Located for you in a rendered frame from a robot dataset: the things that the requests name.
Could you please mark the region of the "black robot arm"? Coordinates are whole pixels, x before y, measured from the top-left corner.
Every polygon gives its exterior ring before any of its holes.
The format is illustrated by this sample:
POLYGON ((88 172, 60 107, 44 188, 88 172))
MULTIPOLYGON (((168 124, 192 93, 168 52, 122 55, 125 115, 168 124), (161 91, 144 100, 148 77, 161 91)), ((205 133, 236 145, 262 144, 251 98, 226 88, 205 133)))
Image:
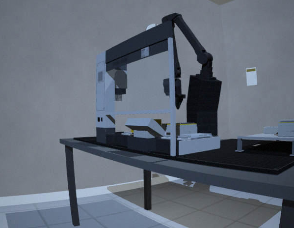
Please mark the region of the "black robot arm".
POLYGON ((212 60, 213 56, 210 53, 207 53, 205 48, 200 44, 198 39, 195 37, 193 32, 190 30, 188 25, 185 23, 185 21, 182 18, 181 14, 173 13, 170 15, 167 15, 162 18, 162 23, 171 20, 172 21, 172 32, 173 32, 173 50, 174 50, 174 75, 175 75, 175 94, 181 94, 181 68, 178 61, 178 54, 177 54, 177 47, 176 47, 176 41, 175 41, 175 34, 174 34, 174 28, 175 24, 179 27, 179 29, 182 31, 186 39, 189 41, 193 49, 195 50, 195 53, 197 55, 197 61, 202 64, 201 74, 196 74, 196 77, 206 79, 206 80, 216 80, 216 77, 213 77, 212 72, 212 60))

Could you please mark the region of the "translucent white well plate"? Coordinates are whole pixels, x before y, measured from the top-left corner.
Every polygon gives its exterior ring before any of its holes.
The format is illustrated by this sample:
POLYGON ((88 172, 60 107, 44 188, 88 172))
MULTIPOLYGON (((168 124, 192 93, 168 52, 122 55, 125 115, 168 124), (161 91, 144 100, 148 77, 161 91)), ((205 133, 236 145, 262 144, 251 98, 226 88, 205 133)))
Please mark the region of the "translucent white well plate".
POLYGON ((195 134, 184 134, 182 136, 187 136, 188 138, 206 138, 212 136, 212 134, 208 133, 195 133, 195 134))

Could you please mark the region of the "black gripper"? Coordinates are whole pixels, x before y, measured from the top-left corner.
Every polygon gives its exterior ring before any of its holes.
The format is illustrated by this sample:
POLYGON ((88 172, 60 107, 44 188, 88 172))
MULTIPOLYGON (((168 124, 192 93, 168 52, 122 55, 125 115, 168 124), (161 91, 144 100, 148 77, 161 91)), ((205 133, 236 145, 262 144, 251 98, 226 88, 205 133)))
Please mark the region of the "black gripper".
POLYGON ((182 94, 182 90, 181 90, 181 94, 175 94, 175 104, 177 109, 180 108, 183 98, 186 98, 186 95, 182 94))

